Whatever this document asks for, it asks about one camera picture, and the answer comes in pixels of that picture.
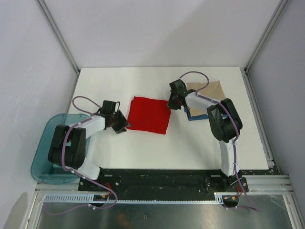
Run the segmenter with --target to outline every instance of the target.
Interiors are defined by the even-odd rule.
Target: red cloth
[[[166,134],[171,116],[168,101],[134,97],[128,115],[130,130],[143,130],[157,134]]]

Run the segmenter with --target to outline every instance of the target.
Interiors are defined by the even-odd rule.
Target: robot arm
[[[68,138],[65,147],[65,165],[72,168],[84,177],[96,180],[100,174],[100,168],[86,157],[86,139],[93,134],[105,130],[108,127],[117,133],[126,132],[129,125],[124,115],[118,109],[115,111],[116,102],[104,101],[102,108],[95,113],[91,120],[74,128]],[[58,125],[55,128],[50,146],[48,160],[58,166],[61,165],[61,151],[67,131],[73,125]]]
[[[181,109],[181,106],[191,107],[201,110],[208,114],[211,131],[214,137],[219,141],[221,152],[221,171],[227,177],[233,176],[234,172],[234,150],[233,139],[236,137],[236,131],[228,117],[223,118],[225,111],[221,108],[221,103],[230,113],[235,121],[238,131],[242,129],[243,124],[239,115],[230,99],[222,101],[205,97],[198,97],[195,90],[187,90],[186,85],[182,80],[176,80],[170,83],[171,96],[168,102],[168,107],[173,110]]]

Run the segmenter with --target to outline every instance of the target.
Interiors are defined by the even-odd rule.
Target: tan fabric
[[[187,89],[198,90],[199,88],[202,88],[205,85],[206,83],[187,83]],[[225,99],[225,95],[221,87],[220,81],[210,82],[209,85],[206,88],[200,90],[199,93],[213,99],[219,99],[219,100]],[[192,117],[205,114],[204,112],[197,110],[195,108],[189,108],[189,110]]]

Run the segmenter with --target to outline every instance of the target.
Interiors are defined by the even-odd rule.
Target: white table
[[[254,115],[238,67],[83,68],[74,96],[83,95],[102,105],[103,100],[120,101],[128,117],[134,96],[168,100],[169,83],[187,71],[201,71],[218,81],[243,122],[237,154],[241,169],[268,169]],[[199,74],[183,78],[206,82]],[[95,112],[90,102],[78,99],[82,109]],[[69,113],[78,114],[73,106]],[[172,111],[166,135],[127,130],[117,135],[111,128],[91,137],[87,156],[103,168],[218,169],[221,165],[218,141],[208,120],[188,121],[183,110]]]

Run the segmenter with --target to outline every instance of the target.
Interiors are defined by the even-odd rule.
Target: gray floor
[[[117,204],[108,210],[82,207],[60,216],[43,211],[40,229],[291,229],[282,196],[251,196],[261,213],[221,205]],[[247,204],[244,197],[240,204]],[[45,203],[49,212],[76,204]]]

